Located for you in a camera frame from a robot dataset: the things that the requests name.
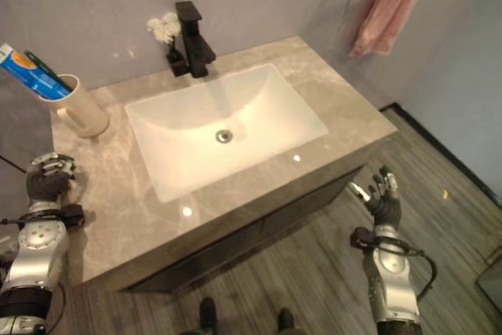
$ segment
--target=black shoe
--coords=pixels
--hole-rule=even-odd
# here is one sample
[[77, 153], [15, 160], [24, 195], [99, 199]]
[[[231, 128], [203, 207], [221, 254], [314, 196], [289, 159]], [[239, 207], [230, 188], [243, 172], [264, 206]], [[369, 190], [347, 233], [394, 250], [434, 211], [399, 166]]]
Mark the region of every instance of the black shoe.
[[293, 314], [288, 309], [282, 309], [278, 316], [278, 327], [279, 332], [286, 329], [295, 328], [295, 320], [293, 319]]
[[216, 305], [211, 297], [202, 300], [198, 308], [201, 328], [207, 333], [216, 335]]

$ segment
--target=wooden floor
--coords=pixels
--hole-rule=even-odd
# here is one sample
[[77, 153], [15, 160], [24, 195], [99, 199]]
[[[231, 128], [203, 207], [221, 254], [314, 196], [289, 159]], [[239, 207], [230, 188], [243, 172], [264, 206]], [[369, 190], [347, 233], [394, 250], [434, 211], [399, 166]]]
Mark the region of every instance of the wooden floor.
[[[400, 134], [357, 181], [369, 184], [383, 163], [394, 170], [402, 237], [438, 263], [434, 289], [420, 303], [424, 334], [502, 334], [502, 317], [475, 285], [486, 259], [502, 244], [502, 211], [393, 111], [385, 115]], [[73, 289], [54, 333], [175, 335], [195, 327], [199, 301], [211, 296], [220, 335], [273, 334], [282, 307], [312, 335], [375, 334], [362, 254], [348, 245], [354, 227], [370, 225], [364, 206], [346, 190], [287, 235], [174, 296]], [[412, 266], [419, 289], [427, 265], [413, 260]], [[59, 310], [58, 296], [51, 319]]]

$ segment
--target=white cup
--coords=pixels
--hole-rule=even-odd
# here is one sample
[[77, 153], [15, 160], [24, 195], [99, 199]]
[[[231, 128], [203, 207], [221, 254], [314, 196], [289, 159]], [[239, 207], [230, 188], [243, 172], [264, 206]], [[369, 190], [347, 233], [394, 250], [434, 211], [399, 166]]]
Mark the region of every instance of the white cup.
[[94, 137], [102, 133], [108, 127], [107, 114], [98, 106], [78, 77], [71, 74], [58, 76], [73, 90], [58, 100], [47, 100], [39, 96], [40, 101], [47, 104], [49, 109], [80, 137]]

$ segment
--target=black faucet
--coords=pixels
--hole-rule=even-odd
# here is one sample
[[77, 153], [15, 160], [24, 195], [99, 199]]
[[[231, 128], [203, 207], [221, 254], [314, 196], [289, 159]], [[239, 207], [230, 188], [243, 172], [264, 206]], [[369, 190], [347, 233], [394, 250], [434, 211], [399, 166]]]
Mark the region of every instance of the black faucet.
[[181, 23], [181, 34], [188, 60], [188, 71], [194, 78], [207, 76], [206, 65], [216, 59], [216, 54], [198, 32], [198, 22], [201, 14], [192, 2], [178, 2], [175, 4], [178, 19]]

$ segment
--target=rectangular sink basin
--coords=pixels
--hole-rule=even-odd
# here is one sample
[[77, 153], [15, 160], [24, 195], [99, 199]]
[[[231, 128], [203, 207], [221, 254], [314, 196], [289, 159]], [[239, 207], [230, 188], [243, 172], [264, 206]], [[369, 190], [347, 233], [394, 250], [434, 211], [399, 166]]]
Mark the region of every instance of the rectangular sink basin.
[[328, 133], [272, 64], [125, 109], [160, 202]]

